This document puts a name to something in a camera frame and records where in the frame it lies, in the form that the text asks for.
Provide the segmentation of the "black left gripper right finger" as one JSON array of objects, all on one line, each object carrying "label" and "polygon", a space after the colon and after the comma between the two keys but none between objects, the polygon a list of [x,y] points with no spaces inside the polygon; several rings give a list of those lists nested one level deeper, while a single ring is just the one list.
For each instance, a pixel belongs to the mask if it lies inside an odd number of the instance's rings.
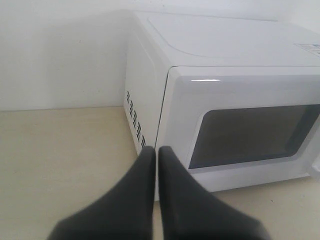
[{"label": "black left gripper right finger", "polygon": [[158,193],[166,240],[269,240],[263,224],[205,190],[171,147],[158,150]]}]

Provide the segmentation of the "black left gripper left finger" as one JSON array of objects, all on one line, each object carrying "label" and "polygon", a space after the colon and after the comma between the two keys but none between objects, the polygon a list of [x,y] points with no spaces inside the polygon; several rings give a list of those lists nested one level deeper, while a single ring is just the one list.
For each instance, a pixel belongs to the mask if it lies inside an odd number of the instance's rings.
[{"label": "black left gripper left finger", "polygon": [[105,195],[59,221],[50,240],[151,240],[156,153],[145,146],[132,167]]}]

